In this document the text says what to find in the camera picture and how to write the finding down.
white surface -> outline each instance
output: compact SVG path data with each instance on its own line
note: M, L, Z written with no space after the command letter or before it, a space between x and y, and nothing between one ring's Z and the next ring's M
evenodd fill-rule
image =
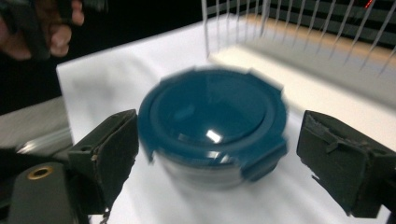
M138 108L166 75L208 65L200 24L90 55L58 67L75 142L103 119ZM311 178L295 154L302 116L290 111L285 135L289 154L255 184L202 191L172 181L158 162L148 165L140 148L136 164L116 200L109 223L385 223L347 217Z
M212 54L211 59L223 66L254 69L259 76L281 83L284 86L283 95L289 104L338 118L382 145L396 150L396 111L388 106L243 46Z

black holder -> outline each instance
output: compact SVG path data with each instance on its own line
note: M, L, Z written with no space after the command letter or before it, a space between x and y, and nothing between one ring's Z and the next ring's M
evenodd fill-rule
M88 224L88 215L108 217L138 153L136 121L134 110L109 117L68 150L67 161L0 150L7 223Z
M297 154L347 215L396 214L396 153L333 117L304 113Z

food container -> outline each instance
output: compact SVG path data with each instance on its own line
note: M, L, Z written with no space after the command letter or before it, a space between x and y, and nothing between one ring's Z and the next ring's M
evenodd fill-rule
M256 181L287 153L281 91L251 73L190 70L152 89L139 109L148 159L182 183L223 189Z

hand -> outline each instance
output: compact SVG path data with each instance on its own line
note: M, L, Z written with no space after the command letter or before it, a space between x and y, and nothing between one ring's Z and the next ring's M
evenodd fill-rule
M53 56L62 57L69 51L72 31L69 26L60 24L60 15L53 0L35 0L35 8L44 36ZM72 0L72 21L82 25L84 14L79 0ZM5 22L0 17L0 50L16 60L26 60L32 57L21 32L11 35Z

brass nut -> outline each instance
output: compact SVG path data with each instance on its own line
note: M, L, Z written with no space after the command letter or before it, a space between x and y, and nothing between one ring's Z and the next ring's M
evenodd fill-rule
M50 175L52 172L53 168L51 166L42 166L30 172L27 178L30 180L37 180Z

